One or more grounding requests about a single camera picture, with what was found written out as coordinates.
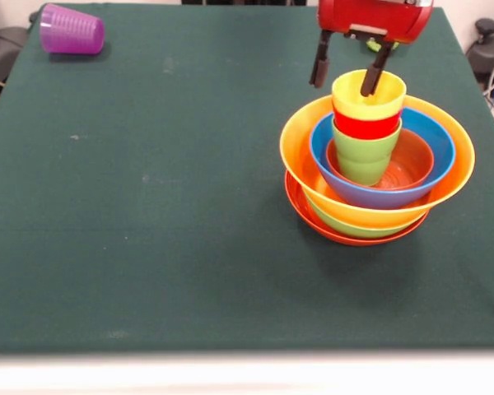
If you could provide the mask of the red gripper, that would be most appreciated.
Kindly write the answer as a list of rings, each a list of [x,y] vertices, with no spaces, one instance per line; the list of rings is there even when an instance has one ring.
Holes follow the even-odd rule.
[[[320,32],[309,83],[323,86],[329,69],[329,41],[333,32],[345,36],[374,36],[387,41],[366,39],[366,47],[375,52],[375,61],[367,68],[361,95],[374,95],[390,54],[400,44],[411,44],[422,33],[433,11],[433,1],[323,0],[318,4]]]

